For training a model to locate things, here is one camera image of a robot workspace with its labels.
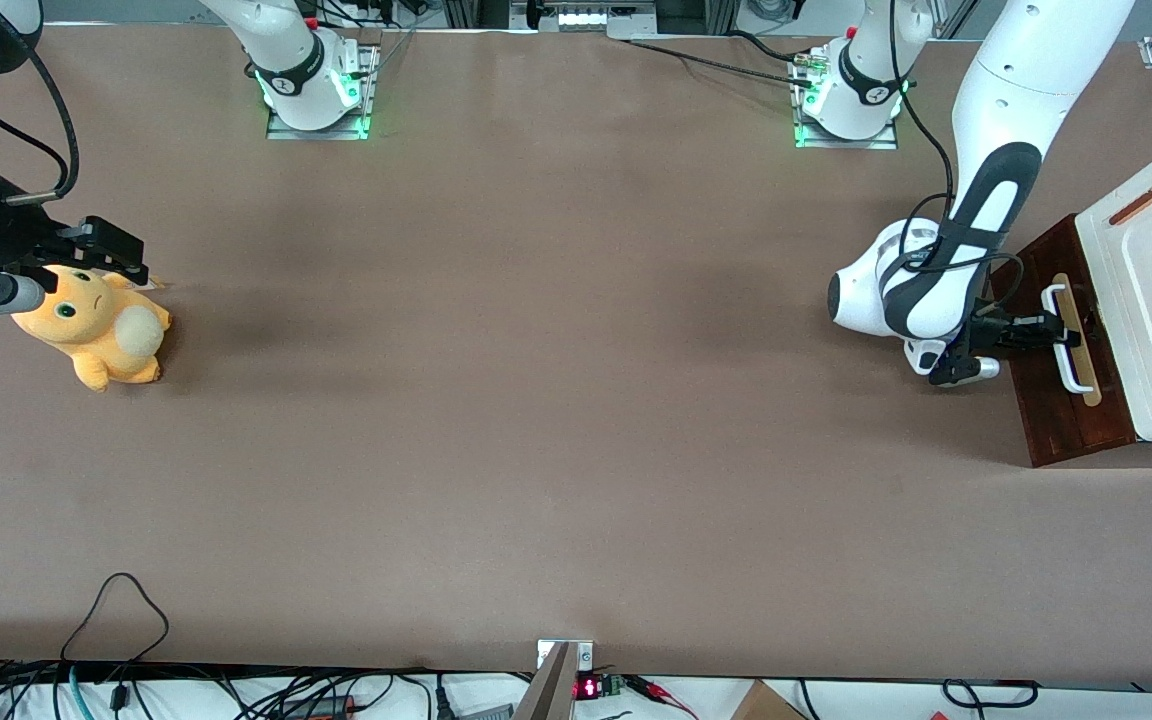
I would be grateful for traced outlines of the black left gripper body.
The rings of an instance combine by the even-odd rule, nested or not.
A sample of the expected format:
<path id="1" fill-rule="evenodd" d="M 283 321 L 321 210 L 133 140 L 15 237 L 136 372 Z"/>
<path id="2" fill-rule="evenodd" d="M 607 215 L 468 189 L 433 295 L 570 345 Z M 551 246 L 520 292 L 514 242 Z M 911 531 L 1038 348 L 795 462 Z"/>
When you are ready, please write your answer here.
<path id="1" fill-rule="evenodd" d="M 952 341 L 952 359 L 968 357 L 993 357 L 1007 334 L 1011 332 L 1015 316 L 1005 306 L 988 300 L 973 300 L 969 313 Z"/>

